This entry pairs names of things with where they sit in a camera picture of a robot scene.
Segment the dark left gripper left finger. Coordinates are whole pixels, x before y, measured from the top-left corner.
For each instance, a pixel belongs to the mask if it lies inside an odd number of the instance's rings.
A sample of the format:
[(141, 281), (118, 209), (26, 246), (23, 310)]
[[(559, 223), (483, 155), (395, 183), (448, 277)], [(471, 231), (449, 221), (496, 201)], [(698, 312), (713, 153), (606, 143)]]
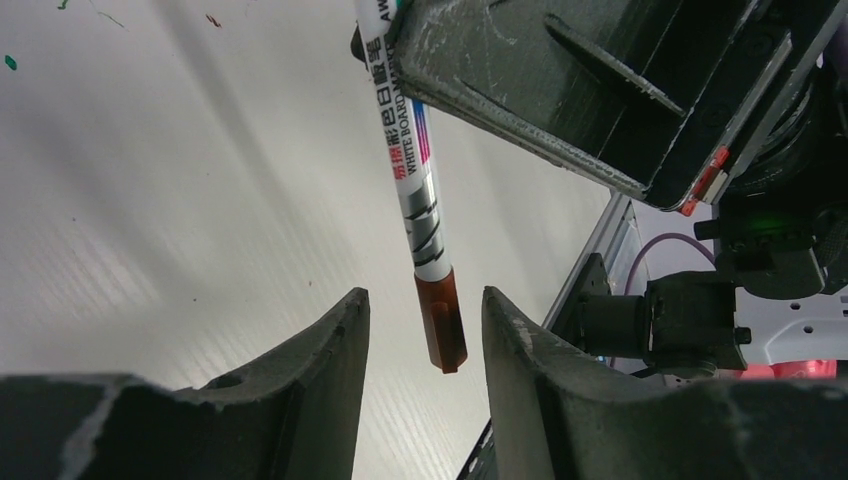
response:
[(130, 374), (5, 375), (5, 479), (348, 479), (370, 305), (355, 288), (199, 389)]

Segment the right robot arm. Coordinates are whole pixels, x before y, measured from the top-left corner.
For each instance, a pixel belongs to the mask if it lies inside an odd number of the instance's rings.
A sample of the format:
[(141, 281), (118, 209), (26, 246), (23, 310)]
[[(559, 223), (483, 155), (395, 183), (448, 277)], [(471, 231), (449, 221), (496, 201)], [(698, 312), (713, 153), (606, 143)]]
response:
[(405, 1), (402, 89), (665, 212), (715, 245), (708, 272), (602, 286), (592, 254), (553, 332), (645, 373), (744, 370), (738, 289), (777, 301), (847, 284), (843, 1)]

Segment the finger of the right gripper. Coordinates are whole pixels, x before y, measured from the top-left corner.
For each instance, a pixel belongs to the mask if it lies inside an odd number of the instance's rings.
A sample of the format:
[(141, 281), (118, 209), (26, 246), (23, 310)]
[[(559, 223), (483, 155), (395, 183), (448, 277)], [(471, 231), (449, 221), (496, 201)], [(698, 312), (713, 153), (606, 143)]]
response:
[(654, 208), (805, 166), (843, 1), (406, 1), (402, 91)]

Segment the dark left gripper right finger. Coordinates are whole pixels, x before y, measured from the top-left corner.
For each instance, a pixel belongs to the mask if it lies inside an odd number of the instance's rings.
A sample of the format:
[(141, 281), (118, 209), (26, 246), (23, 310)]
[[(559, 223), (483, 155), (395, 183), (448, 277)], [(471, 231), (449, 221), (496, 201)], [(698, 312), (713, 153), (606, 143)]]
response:
[(843, 479), (843, 379), (708, 380), (680, 389), (609, 368), (482, 296), (502, 479)]

